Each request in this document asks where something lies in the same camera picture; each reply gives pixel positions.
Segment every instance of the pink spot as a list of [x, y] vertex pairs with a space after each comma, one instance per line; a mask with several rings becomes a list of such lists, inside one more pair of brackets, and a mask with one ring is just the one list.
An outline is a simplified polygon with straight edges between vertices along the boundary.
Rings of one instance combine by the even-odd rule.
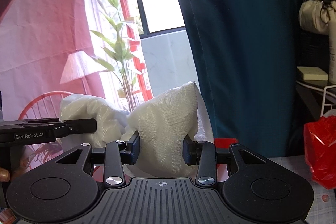
[[329, 196], [328, 196], [328, 195], [323, 195], [323, 196], [322, 196], [322, 200], [323, 200], [324, 202], [329, 201]]

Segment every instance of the fingernail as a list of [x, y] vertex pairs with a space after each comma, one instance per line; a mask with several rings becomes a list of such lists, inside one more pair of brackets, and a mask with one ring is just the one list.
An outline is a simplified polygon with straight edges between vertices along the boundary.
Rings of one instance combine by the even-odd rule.
[[0, 181], [8, 182], [9, 181], [9, 172], [6, 170], [0, 171]]

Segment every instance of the white pouch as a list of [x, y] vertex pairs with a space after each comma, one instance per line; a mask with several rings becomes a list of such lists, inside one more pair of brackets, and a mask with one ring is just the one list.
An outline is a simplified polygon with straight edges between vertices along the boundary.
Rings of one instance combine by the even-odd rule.
[[324, 0], [305, 1], [299, 12], [301, 28], [308, 32], [328, 35], [328, 22], [336, 21], [336, 0], [329, 2], [330, 5]]
[[140, 135], [137, 163], [124, 165], [125, 174], [135, 177], [193, 177], [197, 166], [187, 166], [182, 157], [184, 137], [188, 134], [192, 140], [214, 142], [209, 116], [194, 82], [142, 103], [127, 116], [127, 123], [125, 112], [113, 108], [106, 100], [78, 94], [64, 98], [60, 117], [97, 119], [96, 133], [62, 139], [68, 149], [83, 142], [97, 148], [120, 138], [127, 141], [137, 130]]

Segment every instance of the silver screw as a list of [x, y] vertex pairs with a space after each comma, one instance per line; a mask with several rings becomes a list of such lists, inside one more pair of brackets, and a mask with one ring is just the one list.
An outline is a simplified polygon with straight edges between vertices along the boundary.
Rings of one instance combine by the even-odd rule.
[[120, 177], [109, 177], [106, 179], [106, 183], [109, 185], [117, 185], [123, 182], [123, 179]]
[[198, 182], [203, 185], [211, 185], [215, 182], [215, 179], [212, 177], [201, 177], [198, 179]]

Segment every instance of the red plastic bag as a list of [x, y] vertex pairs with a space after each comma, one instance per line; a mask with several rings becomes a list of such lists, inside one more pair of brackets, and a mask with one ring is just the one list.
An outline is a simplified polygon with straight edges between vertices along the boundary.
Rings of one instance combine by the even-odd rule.
[[336, 116], [307, 123], [303, 135], [313, 181], [326, 189], [336, 188]]

